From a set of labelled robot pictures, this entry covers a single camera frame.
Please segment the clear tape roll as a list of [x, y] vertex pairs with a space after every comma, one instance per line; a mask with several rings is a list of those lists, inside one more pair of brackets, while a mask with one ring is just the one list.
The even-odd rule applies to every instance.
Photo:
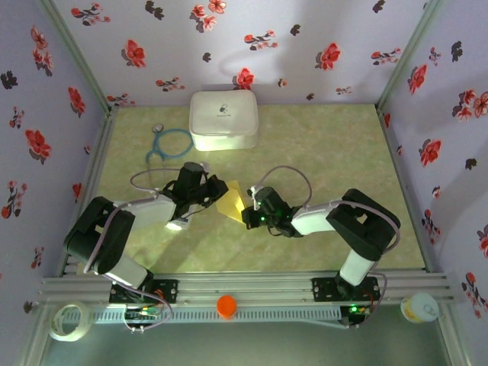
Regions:
[[[63, 323], [70, 310], [78, 311], [79, 320], [77, 326], [71, 332], [66, 332], [63, 329]], [[90, 307], [79, 301], [65, 303], [56, 310], [50, 320], [49, 336], [60, 342], [76, 342], [88, 333], [92, 324], [93, 316]]]

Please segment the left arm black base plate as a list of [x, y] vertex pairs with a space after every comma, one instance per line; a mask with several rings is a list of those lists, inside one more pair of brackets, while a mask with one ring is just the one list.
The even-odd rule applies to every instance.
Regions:
[[[159, 279], [147, 281], [139, 291], [144, 291], [166, 300], [170, 304], [176, 303], [178, 296], [178, 280], [175, 279]], [[146, 295], [129, 291], [128, 289], [113, 284], [109, 294], [109, 303], [151, 303], [159, 304], [159, 301], [147, 297]]]

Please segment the aluminium mounting rail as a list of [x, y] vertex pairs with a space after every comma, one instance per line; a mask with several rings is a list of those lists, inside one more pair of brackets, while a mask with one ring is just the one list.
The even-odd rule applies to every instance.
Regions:
[[426, 271], [385, 271], [368, 277], [377, 279], [380, 299], [376, 301], [315, 302], [311, 279], [334, 277], [331, 271], [214, 272], [157, 274], [153, 280], [178, 280], [174, 307], [212, 307], [223, 295], [231, 295], [241, 307], [311, 307], [373, 302], [396, 304], [405, 297], [427, 293], [438, 302], [451, 302], [454, 292], [445, 274]]

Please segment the white and yellow jar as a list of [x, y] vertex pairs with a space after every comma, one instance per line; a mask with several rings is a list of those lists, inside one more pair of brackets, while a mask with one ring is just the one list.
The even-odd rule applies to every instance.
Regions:
[[438, 302], [427, 293], [417, 293], [403, 298], [400, 310], [405, 319], [411, 323], [430, 323], [437, 320], [439, 316]]

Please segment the white medical pouch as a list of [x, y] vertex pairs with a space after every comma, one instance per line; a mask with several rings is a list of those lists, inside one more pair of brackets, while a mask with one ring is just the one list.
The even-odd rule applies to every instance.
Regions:
[[258, 105], [250, 90], [199, 91], [191, 97], [189, 132], [201, 152], [251, 149], [258, 127]]

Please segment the orange round cap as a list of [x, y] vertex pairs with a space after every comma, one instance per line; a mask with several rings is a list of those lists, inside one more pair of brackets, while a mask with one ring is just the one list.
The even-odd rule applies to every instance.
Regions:
[[217, 301], [217, 313], [224, 320], [232, 319], [237, 313], [237, 302], [231, 295], [223, 295]]

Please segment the blue stethoscope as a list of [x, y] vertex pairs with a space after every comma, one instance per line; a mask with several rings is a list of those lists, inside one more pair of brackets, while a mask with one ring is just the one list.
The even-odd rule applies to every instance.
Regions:
[[[186, 154], [188, 154], [194, 147], [194, 141], [189, 131], [181, 129], [181, 128], [169, 128], [165, 129], [162, 124], [155, 124], [152, 126], [152, 132], [154, 134], [154, 138], [152, 141], [151, 148], [149, 152], [145, 156], [145, 163], [147, 167], [147, 174], [149, 176], [149, 181], [153, 182], [152, 176], [152, 169], [150, 168], [150, 159], [153, 156], [157, 156], [162, 161], [162, 167], [165, 168], [165, 162], [169, 159], [179, 159]], [[181, 133], [188, 138], [188, 146], [180, 153], [172, 155], [166, 153], [162, 147], [160, 146], [160, 141], [163, 137], [169, 136], [171, 133]]]

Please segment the aluminium side rail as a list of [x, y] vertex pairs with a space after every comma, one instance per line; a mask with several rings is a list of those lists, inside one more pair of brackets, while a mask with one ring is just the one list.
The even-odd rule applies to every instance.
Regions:
[[68, 230], [71, 230], [77, 219], [81, 216], [83, 210], [88, 206], [90, 200], [94, 198], [98, 191], [101, 174], [104, 167], [104, 161], [110, 145], [111, 135], [114, 130], [114, 123], [117, 119], [119, 108], [113, 107], [109, 110], [107, 116], [101, 121], [96, 140], [91, 148], [90, 159], [82, 180], [82, 191], [79, 201], [75, 204], [75, 211], [69, 224]]
[[436, 272], [437, 265], [433, 258], [432, 247], [427, 243], [428, 236], [420, 222], [421, 214], [418, 211], [419, 201], [415, 196], [415, 192], [412, 190], [413, 186], [411, 179], [407, 175], [406, 168], [403, 164], [404, 153], [402, 155], [398, 154], [397, 148], [400, 147], [400, 143], [398, 143], [392, 128], [386, 127], [386, 124], [384, 123], [384, 111], [378, 103], [374, 104], [374, 109], [378, 120], [380, 121], [380, 126], [396, 173], [396, 179], [400, 186], [402, 202], [404, 203], [407, 212], [407, 233], [405, 233], [404, 225], [402, 225], [401, 240], [398, 246], [404, 244], [406, 237], [412, 237], [415, 242], [414, 247], [422, 258], [422, 264], [412, 266], [412, 268], [423, 268], [427, 272]]

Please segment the aluminium frame post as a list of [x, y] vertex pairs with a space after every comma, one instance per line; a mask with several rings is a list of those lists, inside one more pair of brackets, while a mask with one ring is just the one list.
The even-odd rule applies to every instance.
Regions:
[[425, 8], [423, 9], [422, 17], [419, 23], [416, 25], [405, 49], [398, 61], [392, 76], [390, 77], [386, 87], [384, 88], [378, 102], [375, 104], [377, 113], [380, 113], [384, 105], [386, 104], [388, 98], [397, 86], [397, 83], [402, 75], [403, 71], [407, 68], [408, 62], [414, 56], [419, 43], [429, 32], [431, 23], [435, 19], [437, 13], [441, 10], [443, 4], [446, 0], [428, 0], [426, 2]]
[[53, 0], [34, 0], [40, 7], [41, 11], [47, 17], [49, 22], [53, 25], [56, 33], [65, 44], [69, 55], [72, 57], [73, 62], [78, 67], [82, 74], [83, 79], [88, 83], [89, 88], [98, 100], [106, 116], [110, 116], [112, 107], [108, 104], [104, 93], [95, 78], [95, 74], [92, 72], [87, 60], [85, 59], [82, 50], [77, 44], [72, 32], [69, 30], [66, 22], [64, 21], [59, 9], [55, 5]]

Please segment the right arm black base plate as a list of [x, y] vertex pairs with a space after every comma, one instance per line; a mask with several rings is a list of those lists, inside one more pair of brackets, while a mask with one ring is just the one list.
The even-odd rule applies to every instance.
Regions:
[[380, 287], [374, 277], [366, 277], [359, 285], [351, 285], [340, 276], [312, 278], [311, 287], [315, 302], [376, 301]]

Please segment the yellow square paper sheet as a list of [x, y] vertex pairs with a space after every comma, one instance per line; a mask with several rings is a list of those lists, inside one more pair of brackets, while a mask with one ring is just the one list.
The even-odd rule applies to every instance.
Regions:
[[226, 183], [228, 191], [217, 201], [217, 211], [238, 223], [243, 224], [242, 211], [246, 208], [245, 201], [237, 180]]

